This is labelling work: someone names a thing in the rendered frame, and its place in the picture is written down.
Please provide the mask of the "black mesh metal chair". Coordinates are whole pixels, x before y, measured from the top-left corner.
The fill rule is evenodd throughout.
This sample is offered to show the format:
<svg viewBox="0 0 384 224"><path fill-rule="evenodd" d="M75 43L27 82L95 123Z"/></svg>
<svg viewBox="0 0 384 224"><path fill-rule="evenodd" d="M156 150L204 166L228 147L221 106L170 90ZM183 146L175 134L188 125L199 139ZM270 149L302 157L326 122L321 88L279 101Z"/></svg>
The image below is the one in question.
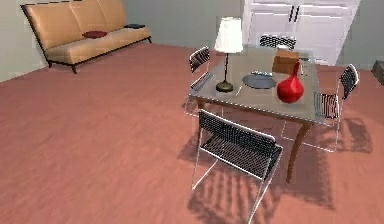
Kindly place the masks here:
<svg viewBox="0 0 384 224"><path fill-rule="evenodd" d="M209 83L212 83L211 78L213 75L209 72L209 64L210 64L210 51L207 46L204 46L195 52L193 52L189 57L189 64L191 74L194 74L200 66L205 65L205 71L202 75L194 80L190 88L192 91L200 91L202 88L207 89ZM184 102L184 113L189 116L197 117L197 101L192 99L190 96L185 98Z"/></svg>
<svg viewBox="0 0 384 224"><path fill-rule="evenodd" d="M293 50L296 45L296 38L281 35L262 34L259 44L264 47L276 48L278 45L287 46L289 50Z"/></svg>
<svg viewBox="0 0 384 224"><path fill-rule="evenodd" d="M339 77L339 81L334 94L316 92L314 94L315 114L324 120L331 120L332 123L325 123L326 127L335 130L335 140L332 148L303 142L303 145L321 149L327 152L335 152L338 146L341 115L345 100L359 83L359 73L353 64L349 64Z"/></svg>
<svg viewBox="0 0 384 224"><path fill-rule="evenodd" d="M247 224L251 224L272 182L283 154L283 147L272 135L253 130L204 109L198 111L198 125L191 189L195 190L218 162L251 176L260 182L247 220ZM215 161L198 180L195 180L201 152L207 153Z"/></svg>

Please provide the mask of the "glass top dining table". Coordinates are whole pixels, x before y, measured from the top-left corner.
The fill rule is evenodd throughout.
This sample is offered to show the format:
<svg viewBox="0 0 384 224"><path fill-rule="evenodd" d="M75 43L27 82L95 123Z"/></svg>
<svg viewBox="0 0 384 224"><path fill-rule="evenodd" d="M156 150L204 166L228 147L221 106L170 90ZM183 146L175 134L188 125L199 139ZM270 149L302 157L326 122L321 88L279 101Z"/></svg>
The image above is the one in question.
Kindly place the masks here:
<svg viewBox="0 0 384 224"><path fill-rule="evenodd" d="M320 116L321 109L316 105L315 93L319 90L316 65L310 60L308 53L300 54L302 71L299 80L304 86L304 95L295 103L287 104L279 100L277 89L253 89L246 86L242 79L253 71L268 72L273 74L273 79L280 82L288 77L287 74L272 71L277 50L274 48L245 48L243 52L232 55L229 59L229 80L241 86L232 93L218 93L216 83L224 78L224 67L218 65L210 76L197 84L189 93L200 108L205 103L248 110L256 114L274 117L280 120L292 121L301 125L290 153L286 182L290 183L294 174L296 157L300 146L310 128L315 124L323 124Z"/></svg>

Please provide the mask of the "dark grey round plate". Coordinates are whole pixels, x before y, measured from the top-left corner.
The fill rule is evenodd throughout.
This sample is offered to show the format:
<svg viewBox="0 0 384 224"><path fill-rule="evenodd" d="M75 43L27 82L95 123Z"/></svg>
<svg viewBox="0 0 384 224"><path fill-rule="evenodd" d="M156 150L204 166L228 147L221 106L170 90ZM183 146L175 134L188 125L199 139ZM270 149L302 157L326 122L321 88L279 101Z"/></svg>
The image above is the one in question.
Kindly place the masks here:
<svg viewBox="0 0 384 224"><path fill-rule="evenodd" d="M246 75L242 81L246 86L254 89L271 89L277 84L271 76L264 75Z"/></svg>

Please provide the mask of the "white shade table lamp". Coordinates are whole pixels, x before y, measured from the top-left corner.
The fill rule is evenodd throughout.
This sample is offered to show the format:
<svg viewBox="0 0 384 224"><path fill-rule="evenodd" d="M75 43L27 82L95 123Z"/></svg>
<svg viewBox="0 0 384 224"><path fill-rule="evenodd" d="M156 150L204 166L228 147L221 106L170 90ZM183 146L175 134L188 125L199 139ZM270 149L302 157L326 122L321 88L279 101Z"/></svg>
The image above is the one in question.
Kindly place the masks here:
<svg viewBox="0 0 384 224"><path fill-rule="evenodd" d="M227 81L229 55L243 50L242 20L238 17L223 17L220 21L214 49L225 54L224 80L216 85L218 92L232 92L233 85Z"/></svg>

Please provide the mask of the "red round vase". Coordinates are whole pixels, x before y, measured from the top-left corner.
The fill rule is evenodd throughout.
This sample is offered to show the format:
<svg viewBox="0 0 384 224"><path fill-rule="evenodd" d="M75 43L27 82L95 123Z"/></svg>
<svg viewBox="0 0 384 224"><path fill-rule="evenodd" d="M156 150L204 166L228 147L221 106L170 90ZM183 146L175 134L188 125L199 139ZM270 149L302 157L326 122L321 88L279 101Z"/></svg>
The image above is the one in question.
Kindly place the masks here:
<svg viewBox="0 0 384 224"><path fill-rule="evenodd" d="M297 102L304 94L304 87L299 80L300 62L295 63L292 74L277 85L277 96L284 103Z"/></svg>

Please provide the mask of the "brown cardboard box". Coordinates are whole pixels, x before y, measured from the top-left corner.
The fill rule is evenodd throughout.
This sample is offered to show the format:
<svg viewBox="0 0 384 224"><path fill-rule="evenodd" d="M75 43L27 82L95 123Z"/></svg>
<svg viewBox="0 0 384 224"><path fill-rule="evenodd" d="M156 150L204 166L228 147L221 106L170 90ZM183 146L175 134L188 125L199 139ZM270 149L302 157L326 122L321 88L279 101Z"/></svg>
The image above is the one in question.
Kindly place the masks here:
<svg viewBox="0 0 384 224"><path fill-rule="evenodd" d="M296 62L299 60L299 53L288 50L278 50L274 57L272 71L282 74L291 74Z"/></svg>

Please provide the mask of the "dark red cushion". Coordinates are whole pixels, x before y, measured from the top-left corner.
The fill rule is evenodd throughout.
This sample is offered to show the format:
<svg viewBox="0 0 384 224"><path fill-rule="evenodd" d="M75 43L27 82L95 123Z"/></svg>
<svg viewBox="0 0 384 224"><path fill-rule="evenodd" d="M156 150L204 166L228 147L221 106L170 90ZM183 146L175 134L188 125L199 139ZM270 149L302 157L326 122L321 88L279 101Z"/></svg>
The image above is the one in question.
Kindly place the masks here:
<svg viewBox="0 0 384 224"><path fill-rule="evenodd" d="M105 31L87 31L82 34L82 36L87 39L98 39L106 35L107 35L107 32Z"/></svg>

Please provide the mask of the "white double door cupboard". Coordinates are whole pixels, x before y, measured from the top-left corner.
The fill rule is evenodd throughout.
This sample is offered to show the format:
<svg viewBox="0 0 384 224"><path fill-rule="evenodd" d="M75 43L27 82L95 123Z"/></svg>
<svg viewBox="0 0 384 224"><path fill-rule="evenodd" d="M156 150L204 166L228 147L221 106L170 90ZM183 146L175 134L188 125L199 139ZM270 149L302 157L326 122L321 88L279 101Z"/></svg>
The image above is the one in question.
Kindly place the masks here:
<svg viewBox="0 0 384 224"><path fill-rule="evenodd" d="M361 0L244 0L243 42L258 45L262 34L295 37L295 50L317 63L335 65ZM292 21L288 22L294 5ZM296 8L300 6L294 23Z"/></svg>

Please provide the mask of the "tan leather sofa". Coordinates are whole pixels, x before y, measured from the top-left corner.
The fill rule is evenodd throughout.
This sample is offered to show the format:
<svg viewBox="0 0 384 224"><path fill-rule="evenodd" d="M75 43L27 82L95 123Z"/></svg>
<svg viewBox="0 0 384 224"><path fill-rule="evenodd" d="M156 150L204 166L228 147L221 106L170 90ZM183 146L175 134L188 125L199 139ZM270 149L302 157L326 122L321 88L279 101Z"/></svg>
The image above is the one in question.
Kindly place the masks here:
<svg viewBox="0 0 384 224"><path fill-rule="evenodd" d="M21 6L36 40L50 65L77 65L151 39L147 27L124 28L127 13L122 0L72 0ZM98 39L82 36L87 31L105 31Z"/></svg>

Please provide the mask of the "dark grey box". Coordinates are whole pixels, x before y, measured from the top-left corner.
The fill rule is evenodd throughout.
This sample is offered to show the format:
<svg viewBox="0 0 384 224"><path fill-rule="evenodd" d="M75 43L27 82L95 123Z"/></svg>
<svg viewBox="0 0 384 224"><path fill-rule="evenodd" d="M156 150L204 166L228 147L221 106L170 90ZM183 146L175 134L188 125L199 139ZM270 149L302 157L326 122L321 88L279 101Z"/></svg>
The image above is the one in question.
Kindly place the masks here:
<svg viewBox="0 0 384 224"><path fill-rule="evenodd" d="M371 72L374 74L380 84L384 86L384 61L376 60Z"/></svg>

